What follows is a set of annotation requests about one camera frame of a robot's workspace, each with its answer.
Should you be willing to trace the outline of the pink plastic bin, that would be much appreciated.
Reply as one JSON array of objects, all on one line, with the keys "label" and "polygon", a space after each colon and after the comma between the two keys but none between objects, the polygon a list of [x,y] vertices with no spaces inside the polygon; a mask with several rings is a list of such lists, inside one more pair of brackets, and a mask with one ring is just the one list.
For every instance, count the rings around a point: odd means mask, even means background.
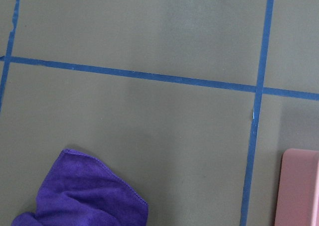
[{"label": "pink plastic bin", "polygon": [[276,226],[319,224],[319,152],[288,149],[282,157]]}]

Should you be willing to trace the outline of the purple microfiber cloth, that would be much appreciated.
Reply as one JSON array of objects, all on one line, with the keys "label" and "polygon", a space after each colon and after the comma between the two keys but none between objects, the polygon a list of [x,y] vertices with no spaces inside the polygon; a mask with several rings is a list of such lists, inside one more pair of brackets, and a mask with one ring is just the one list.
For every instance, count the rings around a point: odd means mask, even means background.
[{"label": "purple microfiber cloth", "polygon": [[99,159],[64,149],[13,226],[145,226],[148,204]]}]

